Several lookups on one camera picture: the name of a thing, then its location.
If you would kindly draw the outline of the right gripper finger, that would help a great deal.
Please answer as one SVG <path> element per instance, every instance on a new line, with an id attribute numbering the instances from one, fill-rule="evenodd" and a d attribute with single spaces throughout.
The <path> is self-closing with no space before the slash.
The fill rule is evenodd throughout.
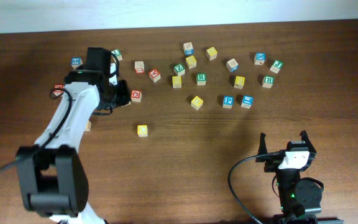
<path id="1" fill-rule="evenodd" d="M 266 154 L 267 153 L 267 147 L 265 143 L 265 133 L 260 134 L 260 141 L 259 141 L 259 149 L 258 149 L 258 155 Z"/>
<path id="2" fill-rule="evenodd" d="M 311 141 L 310 141 L 308 134 L 305 130 L 301 131 L 300 136 L 301 136 L 301 140 L 304 141 L 307 146 L 311 146 Z"/>

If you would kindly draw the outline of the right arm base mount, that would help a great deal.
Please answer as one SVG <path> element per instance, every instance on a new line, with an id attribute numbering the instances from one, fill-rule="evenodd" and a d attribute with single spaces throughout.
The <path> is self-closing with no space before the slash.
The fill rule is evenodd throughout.
<path id="1" fill-rule="evenodd" d="M 273 224 L 345 224 L 344 220 L 338 218 L 317 218 L 315 215 L 306 217 L 284 217 L 283 215 L 274 215 Z"/>

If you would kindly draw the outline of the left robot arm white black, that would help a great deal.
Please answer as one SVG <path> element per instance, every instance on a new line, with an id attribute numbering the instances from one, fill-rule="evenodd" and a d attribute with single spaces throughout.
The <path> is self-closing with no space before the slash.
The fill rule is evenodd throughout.
<path id="1" fill-rule="evenodd" d="M 56 223 L 105 223 L 92 209 L 89 183 L 78 156 L 92 115 L 108 116 L 129 105 L 125 80 L 119 80 L 119 60 L 101 47 L 87 50 L 86 62 L 69 72 L 60 104 L 33 146 L 16 153 L 17 175 L 24 208 Z"/>

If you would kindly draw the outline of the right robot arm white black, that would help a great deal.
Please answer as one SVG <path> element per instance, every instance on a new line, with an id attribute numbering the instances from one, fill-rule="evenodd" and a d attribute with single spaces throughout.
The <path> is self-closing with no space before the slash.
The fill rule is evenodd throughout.
<path id="1" fill-rule="evenodd" d="M 265 134 L 260 134 L 257 162 L 264 163 L 265 173 L 274 173 L 278 184 L 278 196 L 282 207 L 281 223 L 308 220 L 314 222 L 321 212 L 321 199 L 324 190 L 322 182 L 300 176 L 311 166 L 316 156 L 307 132 L 300 133 L 299 141 L 290 141 L 287 148 L 278 152 L 267 152 Z"/>

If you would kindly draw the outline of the blue P block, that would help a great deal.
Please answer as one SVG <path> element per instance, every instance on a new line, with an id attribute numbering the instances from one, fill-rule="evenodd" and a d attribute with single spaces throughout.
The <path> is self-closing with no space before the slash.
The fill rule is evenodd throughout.
<path id="1" fill-rule="evenodd" d="M 223 108 L 231 109 L 234 104 L 234 98 L 232 96 L 224 96 Z"/>

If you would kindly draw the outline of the yellow C block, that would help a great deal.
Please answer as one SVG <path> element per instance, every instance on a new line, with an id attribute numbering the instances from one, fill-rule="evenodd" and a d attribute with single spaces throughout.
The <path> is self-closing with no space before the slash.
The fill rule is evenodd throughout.
<path id="1" fill-rule="evenodd" d="M 137 126 L 138 137 L 147 137 L 149 135 L 148 127 L 146 124 L 141 124 Z"/>

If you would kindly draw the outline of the green V block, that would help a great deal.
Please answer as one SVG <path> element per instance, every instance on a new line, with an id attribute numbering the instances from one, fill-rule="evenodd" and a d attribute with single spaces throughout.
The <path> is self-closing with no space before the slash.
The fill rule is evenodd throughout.
<path id="1" fill-rule="evenodd" d="M 116 56 L 116 58 L 118 59 L 118 61 L 122 60 L 122 54 L 121 51 L 119 49 L 115 49 L 111 52 L 112 54 L 114 54 Z"/>

